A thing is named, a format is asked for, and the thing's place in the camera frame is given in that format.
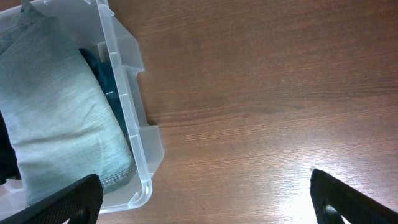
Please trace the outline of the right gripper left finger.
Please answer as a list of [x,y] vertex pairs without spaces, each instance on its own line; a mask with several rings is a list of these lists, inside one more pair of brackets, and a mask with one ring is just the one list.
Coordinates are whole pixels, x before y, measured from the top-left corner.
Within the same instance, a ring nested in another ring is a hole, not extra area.
[[100,178],[90,174],[2,220],[1,224],[96,224],[102,203]]

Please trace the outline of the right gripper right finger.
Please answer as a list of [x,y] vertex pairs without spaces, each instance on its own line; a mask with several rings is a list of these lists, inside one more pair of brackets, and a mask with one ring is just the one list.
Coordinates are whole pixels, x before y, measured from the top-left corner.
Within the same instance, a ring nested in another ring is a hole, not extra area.
[[318,223],[397,223],[397,212],[322,170],[312,171],[310,196]]

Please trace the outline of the light blue jeans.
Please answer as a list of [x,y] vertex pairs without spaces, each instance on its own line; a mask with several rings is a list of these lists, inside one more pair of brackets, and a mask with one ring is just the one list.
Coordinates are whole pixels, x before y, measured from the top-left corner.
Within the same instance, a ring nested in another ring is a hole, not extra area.
[[29,1],[1,35],[1,113],[29,204],[90,174],[108,194],[136,172],[118,121],[71,34]]

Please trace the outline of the dark navy clothing bundle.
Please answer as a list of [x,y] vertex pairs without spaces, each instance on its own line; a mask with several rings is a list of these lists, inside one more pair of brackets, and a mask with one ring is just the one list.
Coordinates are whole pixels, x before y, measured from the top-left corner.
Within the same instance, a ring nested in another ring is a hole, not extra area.
[[21,180],[21,175],[17,166],[16,153],[11,146],[6,124],[2,115],[0,132],[0,175],[1,185],[3,185],[8,179]]

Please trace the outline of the blue taped clothing bundle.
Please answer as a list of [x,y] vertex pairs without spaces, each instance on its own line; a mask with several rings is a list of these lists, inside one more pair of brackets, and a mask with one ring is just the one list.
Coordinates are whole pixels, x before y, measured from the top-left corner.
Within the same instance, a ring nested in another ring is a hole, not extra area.
[[125,140],[132,152],[131,142],[129,139],[126,120],[124,118],[121,100],[116,86],[116,80],[113,73],[111,62],[102,62],[92,51],[84,48],[79,49],[86,63],[91,68],[94,76],[96,77],[113,113],[116,117],[119,126],[124,134]]

